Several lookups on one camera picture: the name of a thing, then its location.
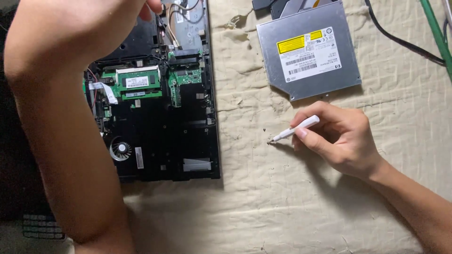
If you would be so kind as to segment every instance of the screwdriver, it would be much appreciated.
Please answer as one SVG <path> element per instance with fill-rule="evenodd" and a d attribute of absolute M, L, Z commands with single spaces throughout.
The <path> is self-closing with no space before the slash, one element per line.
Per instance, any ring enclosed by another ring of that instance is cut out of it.
<path fill-rule="evenodd" d="M 279 141 L 283 138 L 288 138 L 292 136 L 295 133 L 295 129 L 297 128 L 309 128 L 315 124 L 318 124 L 320 122 L 320 119 L 318 116 L 313 115 L 312 117 L 304 120 L 301 122 L 297 127 L 295 128 L 288 128 L 287 130 L 282 131 L 279 135 L 275 136 L 271 141 L 267 142 L 267 144 L 270 144 L 272 142 Z"/>

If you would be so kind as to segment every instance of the red wire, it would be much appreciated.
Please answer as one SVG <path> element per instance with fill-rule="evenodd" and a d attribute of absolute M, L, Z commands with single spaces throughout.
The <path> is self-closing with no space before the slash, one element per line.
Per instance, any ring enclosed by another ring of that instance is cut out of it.
<path fill-rule="evenodd" d="M 90 70 L 89 68 L 88 68 L 88 71 L 91 72 L 91 75 L 93 75 L 94 80 L 95 80 L 96 83 L 97 83 L 96 75 L 94 75 L 93 71 Z M 94 91 L 94 100 L 93 100 L 93 105 L 91 105 L 91 111 L 93 111 L 94 105 L 96 105 L 96 96 L 97 96 L 97 89 L 95 89 L 95 91 Z"/>

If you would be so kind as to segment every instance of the yellow warning label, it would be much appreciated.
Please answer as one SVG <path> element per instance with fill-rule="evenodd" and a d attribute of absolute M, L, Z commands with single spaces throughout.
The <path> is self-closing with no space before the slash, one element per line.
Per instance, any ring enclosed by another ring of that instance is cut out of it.
<path fill-rule="evenodd" d="M 322 30 L 311 32 L 311 40 L 322 38 Z M 278 46 L 279 54 L 284 54 L 286 52 L 296 50 L 305 47 L 305 36 L 297 36 L 290 38 L 281 42 L 276 43 Z"/>

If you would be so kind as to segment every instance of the beige cloth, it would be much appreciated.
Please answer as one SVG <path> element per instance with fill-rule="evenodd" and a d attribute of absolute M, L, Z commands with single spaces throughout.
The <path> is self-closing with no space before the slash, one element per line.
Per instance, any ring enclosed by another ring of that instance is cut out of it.
<path fill-rule="evenodd" d="M 388 32 L 439 56 L 418 1 L 372 3 Z M 431 4 L 442 24 L 441 1 Z M 379 152 L 451 200 L 452 86 L 446 69 L 383 36 L 363 5 L 344 1 L 363 85 L 323 100 L 362 108 Z M 364 183 L 342 176 L 308 151 L 294 153 L 289 140 L 277 147 L 266 144 L 287 128 L 298 108 L 321 97 L 290 104 L 269 87 L 255 26 L 270 17 L 257 20 L 250 0 L 211 0 L 209 11 L 222 179 L 124 186 L 138 250 L 420 252 L 409 230 Z M 20 241 L 30 250 L 30 240 Z M 0 240 L 0 249 L 15 245 L 9 237 Z"/>

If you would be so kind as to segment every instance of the optical drive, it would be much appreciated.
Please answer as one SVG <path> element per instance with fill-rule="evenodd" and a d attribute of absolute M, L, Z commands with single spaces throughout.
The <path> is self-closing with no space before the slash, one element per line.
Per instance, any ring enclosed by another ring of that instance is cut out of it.
<path fill-rule="evenodd" d="M 269 83 L 290 101 L 359 85 L 342 1 L 257 25 Z"/>

